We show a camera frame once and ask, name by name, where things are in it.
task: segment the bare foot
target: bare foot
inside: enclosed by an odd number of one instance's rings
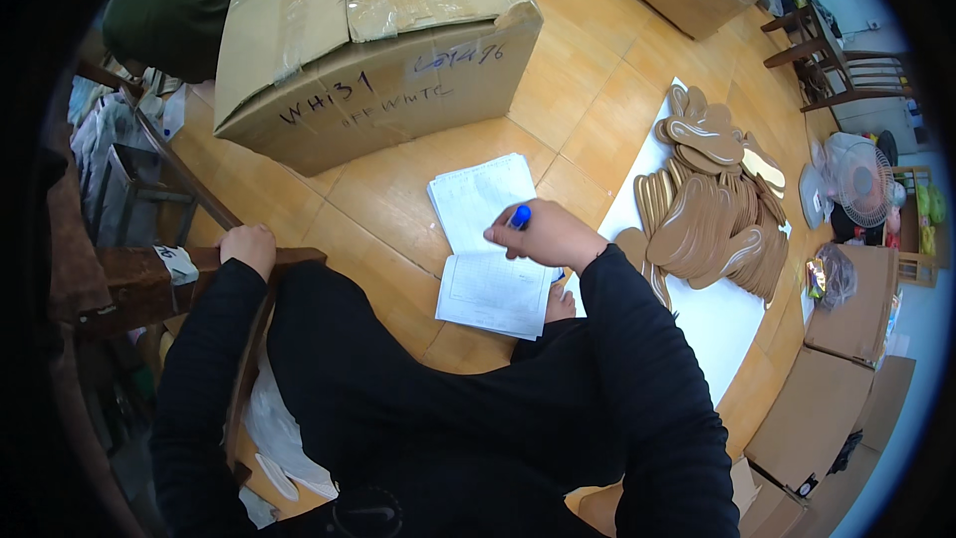
[[[544,312],[545,324],[575,316],[575,294],[565,291],[560,284],[552,285],[548,291],[548,307]]]

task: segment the white board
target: white board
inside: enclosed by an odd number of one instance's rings
[[[687,88],[676,77],[673,83]],[[654,122],[670,115],[670,104],[665,98]],[[597,229],[598,233],[613,242],[617,234],[628,227],[643,228],[634,197],[634,177],[656,172],[670,157],[670,147],[654,138],[652,125],[611,209]],[[782,229],[787,236],[790,235],[790,224]],[[584,301],[580,298],[580,279],[577,274],[571,275],[565,288],[578,297],[575,301],[578,317],[587,316]],[[677,326],[684,331],[687,344],[697,355],[697,362],[711,388],[711,400],[716,406],[757,335],[764,318],[764,302],[726,279],[714,282],[705,289],[694,290],[687,281],[668,275],[667,290],[673,310],[680,313]]]

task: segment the blue marker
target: blue marker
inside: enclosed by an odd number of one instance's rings
[[[528,228],[528,221],[532,220],[532,209],[521,204],[518,206],[518,209],[514,211],[514,214],[511,215],[511,220],[508,221],[508,228],[514,229],[515,231],[524,231]]]

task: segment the person's hand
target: person's hand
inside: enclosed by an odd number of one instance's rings
[[[484,231],[485,239],[508,248],[509,260],[531,258],[545,267],[570,267],[580,275],[609,243],[554,201],[532,199],[525,204],[532,209],[532,220],[524,231],[508,228],[520,204],[506,208]]]
[[[269,282],[269,274],[275,266],[275,235],[265,224],[233,227],[213,247],[219,248],[221,264],[235,258]]]

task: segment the tiled floor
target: tiled floor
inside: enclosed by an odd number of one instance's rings
[[[531,165],[538,196],[556,199],[597,228],[640,150],[670,80],[726,102],[735,125],[753,131],[784,168],[784,209],[794,226],[776,298],[737,377],[717,406],[738,455],[786,378],[803,337],[800,268],[830,237],[811,232],[795,186],[810,159],[809,140],[836,130],[829,112],[806,119],[791,67],[762,62],[787,45],[759,29],[771,17],[752,7],[717,34],[693,42],[639,0],[538,0],[544,28],[507,118],[484,121],[370,154],[312,178],[211,135],[209,88],[189,95],[174,150],[245,222],[265,222],[281,246],[312,245],[329,266],[368,293],[376,314],[425,364],[478,373],[508,364],[514,339],[434,319],[448,242],[425,195],[438,173],[516,151]],[[199,212],[192,245],[221,233]],[[285,515],[321,499],[301,489],[290,503],[252,458],[250,486]]]

